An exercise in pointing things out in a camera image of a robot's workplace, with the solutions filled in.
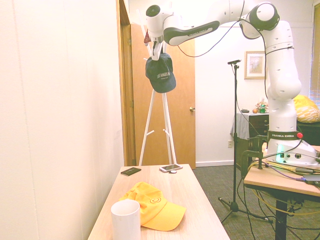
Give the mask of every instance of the coat rack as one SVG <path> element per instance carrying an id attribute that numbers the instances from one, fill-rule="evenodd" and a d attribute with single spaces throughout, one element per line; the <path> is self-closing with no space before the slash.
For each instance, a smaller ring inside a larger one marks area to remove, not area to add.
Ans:
<path id="1" fill-rule="evenodd" d="M 146 30 L 145 30 L 145 27 L 142 22 L 140 11 L 138 9 L 136 11 L 137 11 L 139 18 L 140 18 L 140 26 L 141 26 L 143 37 L 145 37 Z M 146 47 L 147 47 L 147 50 L 149 53 L 149 57 L 151 57 L 151 48 L 150 48 L 149 44 Z M 163 43 L 162 47 L 163 47 L 163 52 L 166 53 L 167 52 L 167 44 Z M 154 130 L 148 132 L 149 124 L 150 124 L 150 117 L 151 117 L 152 108 L 153 108 L 153 104 L 154 104 L 154 100 L 155 100 L 155 94 L 156 94 L 156 91 L 154 89 L 152 89 L 149 111 L 148 111 L 148 116 L 146 119 L 144 135 L 143 135 L 141 154 L 140 154 L 140 159 L 139 159 L 139 166 L 142 166 L 147 136 L 155 132 Z M 166 93 L 160 93 L 160 94 L 162 95 L 164 123 L 165 123 L 165 129 L 163 129 L 163 131 L 166 134 L 166 144 L 167 144 L 167 148 L 168 148 L 169 164 L 172 164 L 172 158 L 173 158 L 173 163 L 177 164 L 174 139 L 173 139 L 173 134 L 172 134 L 171 122 L 170 122 L 167 94 Z"/>

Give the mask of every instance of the white cup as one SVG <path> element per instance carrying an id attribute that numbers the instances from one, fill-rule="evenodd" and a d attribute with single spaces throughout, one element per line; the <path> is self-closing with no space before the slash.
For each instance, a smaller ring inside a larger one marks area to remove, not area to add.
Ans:
<path id="1" fill-rule="evenodd" d="M 140 240 L 140 204 L 131 199 L 111 207 L 113 240 Z"/>

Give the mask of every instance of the window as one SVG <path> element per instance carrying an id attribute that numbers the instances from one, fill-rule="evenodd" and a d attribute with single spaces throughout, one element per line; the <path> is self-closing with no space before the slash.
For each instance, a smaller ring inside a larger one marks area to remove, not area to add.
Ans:
<path id="1" fill-rule="evenodd" d="M 313 53 L 309 98 L 320 108 L 320 4 L 314 7 Z"/>

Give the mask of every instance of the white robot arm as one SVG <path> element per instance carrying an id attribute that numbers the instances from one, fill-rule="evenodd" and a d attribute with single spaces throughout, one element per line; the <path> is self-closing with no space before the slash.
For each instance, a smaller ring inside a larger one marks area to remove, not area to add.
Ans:
<path id="1" fill-rule="evenodd" d="M 269 160 L 295 165 L 318 165 L 317 151 L 301 140 L 297 132 L 294 98 L 301 91 L 301 82 L 294 59 L 291 27 L 280 21 L 276 7 L 270 2 L 256 6 L 249 0 L 218 0 L 210 8 L 204 24 L 183 27 L 180 15 L 158 5 L 146 11 L 148 34 L 153 42 L 151 57 L 159 59 L 163 41 L 177 46 L 187 40 L 212 33 L 221 24 L 239 21 L 247 39 L 263 37 L 266 64 L 270 78 L 268 87 Z"/>

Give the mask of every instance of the small table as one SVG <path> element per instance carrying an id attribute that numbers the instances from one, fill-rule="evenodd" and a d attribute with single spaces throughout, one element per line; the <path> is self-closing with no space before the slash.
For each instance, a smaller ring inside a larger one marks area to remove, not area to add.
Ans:
<path id="1" fill-rule="evenodd" d="M 141 240 L 230 240 L 192 169 L 188 164 L 182 166 L 175 174 L 159 171 L 159 165 L 138 166 L 142 170 L 131 176 L 120 174 L 131 168 L 122 167 L 88 240 L 112 239 L 110 208 L 138 182 L 158 188 L 169 202 L 186 207 L 176 229 L 157 231 L 142 226 Z"/>
<path id="2" fill-rule="evenodd" d="M 287 171 L 285 171 L 285 174 L 299 178 L 298 175 Z M 292 197 L 296 197 L 320 203 L 320 189 L 318 187 L 287 178 L 270 167 L 263 167 L 263 169 L 251 167 L 244 178 L 244 186 L 271 193 L 277 199 L 285 202 Z M 276 208 L 287 211 L 287 204 L 282 201 L 276 201 Z M 284 224 L 287 224 L 287 214 L 277 210 L 276 218 L 281 220 L 283 224 L 278 221 L 275 222 L 275 240 L 285 240 L 287 228 Z"/>

